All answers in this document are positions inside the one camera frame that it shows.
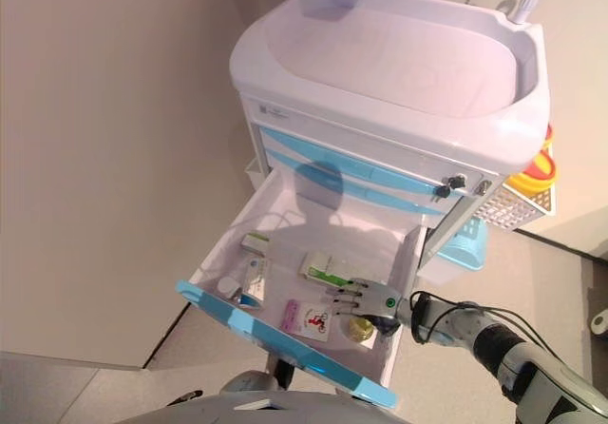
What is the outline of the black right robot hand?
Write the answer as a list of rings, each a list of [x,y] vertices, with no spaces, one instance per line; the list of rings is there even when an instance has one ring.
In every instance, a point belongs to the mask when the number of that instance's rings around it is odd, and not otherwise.
[[[382,336],[392,337],[408,321],[408,301],[393,288],[368,279],[350,279],[333,289],[332,310],[367,320]]]

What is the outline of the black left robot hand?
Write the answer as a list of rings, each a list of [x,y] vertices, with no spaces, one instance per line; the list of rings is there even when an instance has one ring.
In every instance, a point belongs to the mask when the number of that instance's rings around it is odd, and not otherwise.
[[[197,399],[203,396],[203,390],[195,390],[184,395],[177,397],[167,404],[167,407],[178,405],[193,399]]]

